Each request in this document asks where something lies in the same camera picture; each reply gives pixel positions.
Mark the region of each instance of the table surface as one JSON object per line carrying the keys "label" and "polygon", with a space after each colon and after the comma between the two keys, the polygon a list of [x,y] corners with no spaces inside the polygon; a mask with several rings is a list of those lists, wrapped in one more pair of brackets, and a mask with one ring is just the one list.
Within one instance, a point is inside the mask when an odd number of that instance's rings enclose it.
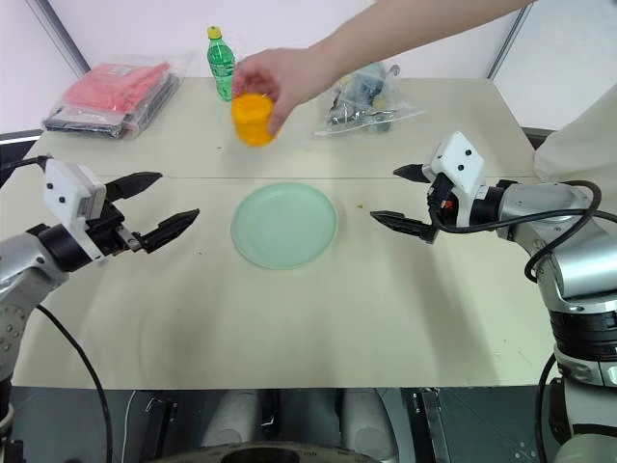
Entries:
{"label": "table surface", "polygon": [[[370,210],[426,220],[426,185],[393,177],[461,130],[495,177],[533,181],[532,147],[494,85],[404,80],[426,110],[386,134],[313,137],[322,98],[300,107],[277,141],[242,146],[209,79],[186,79],[139,138],[45,133],[30,154],[90,166],[103,180],[165,177],[118,206],[132,231],[198,207],[179,239],[71,276],[45,304],[82,342],[106,388],[494,386],[537,381],[550,353],[547,310],[523,276],[526,255],[496,235],[441,234],[434,246],[379,225]],[[238,203],[278,179],[321,189],[338,212],[332,248],[272,271],[243,260],[229,224]],[[0,236],[57,221],[42,177],[21,169],[0,195]],[[15,199],[19,198],[19,208]],[[78,357],[34,313],[14,382],[91,387]]]}

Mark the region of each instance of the plate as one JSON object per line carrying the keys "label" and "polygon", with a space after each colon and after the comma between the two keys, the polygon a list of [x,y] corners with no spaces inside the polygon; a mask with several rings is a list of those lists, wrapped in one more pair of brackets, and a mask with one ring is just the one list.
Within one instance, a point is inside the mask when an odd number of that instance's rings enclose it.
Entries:
{"label": "plate", "polygon": [[289,269],[320,256],[336,234],[336,210],[317,188],[274,183],[254,191],[238,206],[231,237],[248,261]]}

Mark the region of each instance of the human arm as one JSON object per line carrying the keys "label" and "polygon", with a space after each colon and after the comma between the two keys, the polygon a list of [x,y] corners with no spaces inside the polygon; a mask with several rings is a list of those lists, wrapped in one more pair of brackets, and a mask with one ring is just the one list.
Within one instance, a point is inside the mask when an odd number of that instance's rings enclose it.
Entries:
{"label": "human arm", "polygon": [[511,13],[531,0],[381,0],[309,48],[266,50],[236,69],[236,93],[275,100],[269,130],[291,111],[369,63],[449,37]]}

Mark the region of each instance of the clear plastic bag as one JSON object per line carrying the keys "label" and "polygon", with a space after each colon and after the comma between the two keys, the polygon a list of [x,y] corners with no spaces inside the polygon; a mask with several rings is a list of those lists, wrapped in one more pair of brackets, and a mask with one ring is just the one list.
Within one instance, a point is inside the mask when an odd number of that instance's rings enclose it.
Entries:
{"label": "clear plastic bag", "polygon": [[399,66],[373,63],[336,82],[333,105],[315,135],[330,135],[361,127],[387,132],[390,124],[424,111],[415,108],[398,87]]}
{"label": "clear plastic bag", "polygon": [[47,130],[133,138],[180,86],[191,56],[113,58],[70,86],[43,121]]}

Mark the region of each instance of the white wall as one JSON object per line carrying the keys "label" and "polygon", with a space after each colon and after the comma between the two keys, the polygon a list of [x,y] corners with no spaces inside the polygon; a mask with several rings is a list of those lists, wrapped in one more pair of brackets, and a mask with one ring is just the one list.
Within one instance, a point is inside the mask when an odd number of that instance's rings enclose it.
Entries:
{"label": "white wall", "polygon": [[[210,75],[205,61],[205,28],[208,25],[220,25],[236,57],[242,58],[268,47],[310,45],[371,3],[370,0],[176,0],[165,3],[51,0],[91,65],[128,51],[156,54],[193,50],[197,59],[190,69],[192,75]],[[396,61],[405,76],[484,77],[514,15],[405,53]]]}
{"label": "white wall", "polygon": [[76,76],[25,0],[0,6],[0,133],[40,128]]}
{"label": "white wall", "polygon": [[495,83],[519,123],[559,129],[617,81],[617,2],[540,0]]}

